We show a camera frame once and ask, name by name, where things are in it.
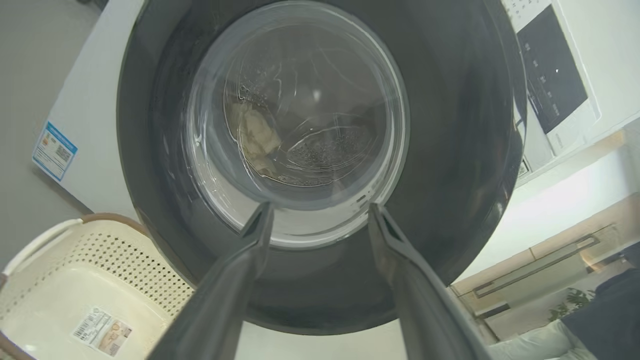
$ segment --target barcode label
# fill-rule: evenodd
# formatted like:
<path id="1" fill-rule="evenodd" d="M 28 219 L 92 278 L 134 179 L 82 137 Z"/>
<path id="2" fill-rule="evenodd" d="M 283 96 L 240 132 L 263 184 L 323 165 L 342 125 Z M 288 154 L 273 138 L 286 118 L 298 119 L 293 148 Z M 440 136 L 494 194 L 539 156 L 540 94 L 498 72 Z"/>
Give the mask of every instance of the barcode label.
<path id="1" fill-rule="evenodd" d="M 93 307 L 71 336 L 85 345 L 115 357 L 131 335 L 131 328 L 99 307 Z"/>
<path id="2" fill-rule="evenodd" d="M 58 155 L 64 162 L 69 161 L 69 158 L 71 157 L 71 153 L 68 152 L 62 145 L 58 145 L 56 155 Z"/>
<path id="3" fill-rule="evenodd" d="M 80 326 L 74 332 L 74 336 L 77 336 L 80 340 L 83 340 L 83 341 L 86 340 L 88 337 L 86 330 L 89 328 L 89 326 L 93 325 L 94 321 L 95 321 L 95 316 L 93 314 L 87 315 L 86 319 L 82 321 Z"/>

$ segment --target washing machine drum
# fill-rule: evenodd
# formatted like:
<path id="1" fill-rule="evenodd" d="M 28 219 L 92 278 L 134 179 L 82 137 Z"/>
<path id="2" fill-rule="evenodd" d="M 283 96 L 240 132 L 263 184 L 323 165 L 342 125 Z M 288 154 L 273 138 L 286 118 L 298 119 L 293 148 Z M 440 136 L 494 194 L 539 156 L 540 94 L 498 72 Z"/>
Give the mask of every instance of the washing machine drum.
<path id="1" fill-rule="evenodd" d="M 197 285 L 270 201 L 247 320 L 340 334 L 396 317 L 367 205 L 455 280 L 513 190 L 524 105 L 499 0 L 150 0 L 118 141 L 134 205 L 185 278 Z"/>

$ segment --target perforated basket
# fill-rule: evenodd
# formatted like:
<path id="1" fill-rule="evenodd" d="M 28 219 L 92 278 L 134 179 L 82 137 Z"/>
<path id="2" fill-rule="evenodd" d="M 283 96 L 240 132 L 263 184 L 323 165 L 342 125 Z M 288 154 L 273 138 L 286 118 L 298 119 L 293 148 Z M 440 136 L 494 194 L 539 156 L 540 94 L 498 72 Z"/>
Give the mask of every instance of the perforated basket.
<path id="1" fill-rule="evenodd" d="M 192 293 L 140 224 L 115 214 L 66 221 L 0 274 L 0 359 L 144 359 Z M 88 343 L 97 309 L 107 325 L 94 339 L 112 326 L 113 344 Z"/>

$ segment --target sticker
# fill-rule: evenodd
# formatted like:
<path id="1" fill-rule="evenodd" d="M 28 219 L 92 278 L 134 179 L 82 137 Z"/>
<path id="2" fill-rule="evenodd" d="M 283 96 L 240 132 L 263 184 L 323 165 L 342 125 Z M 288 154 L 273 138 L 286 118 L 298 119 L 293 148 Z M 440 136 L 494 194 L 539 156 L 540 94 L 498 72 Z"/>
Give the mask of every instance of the sticker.
<path id="1" fill-rule="evenodd" d="M 93 307 L 71 336 L 83 344 L 115 357 L 132 329 L 99 307 Z"/>
<path id="2" fill-rule="evenodd" d="M 42 130 L 38 145 L 33 151 L 33 161 L 61 181 L 77 150 L 74 144 L 47 121 L 47 126 Z"/>
<path id="3" fill-rule="evenodd" d="M 522 177 L 524 175 L 527 175 L 528 173 L 529 173 L 529 167 L 527 166 L 527 163 L 523 159 L 522 162 L 520 163 L 520 168 L 518 169 L 518 177 Z"/>

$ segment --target white wall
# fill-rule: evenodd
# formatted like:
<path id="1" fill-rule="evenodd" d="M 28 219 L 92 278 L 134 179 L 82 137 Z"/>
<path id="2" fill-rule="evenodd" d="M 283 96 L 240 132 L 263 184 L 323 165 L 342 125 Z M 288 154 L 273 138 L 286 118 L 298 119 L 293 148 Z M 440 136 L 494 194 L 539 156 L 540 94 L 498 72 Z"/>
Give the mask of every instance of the white wall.
<path id="1" fill-rule="evenodd" d="M 640 119 L 625 126 L 624 134 L 636 179 L 640 179 Z"/>
<path id="2" fill-rule="evenodd" d="M 458 281 L 527 250 L 637 191 L 626 147 L 552 186 L 539 186 L 553 175 L 543 174 L 514 191 L 498 228 Z"/>
<path id="3" fill-rule="evenodd" d="M 0 268 L 86 211 L 32 165 L 31 151 L 98 16 L 76 0 L 0 1 Z"/>

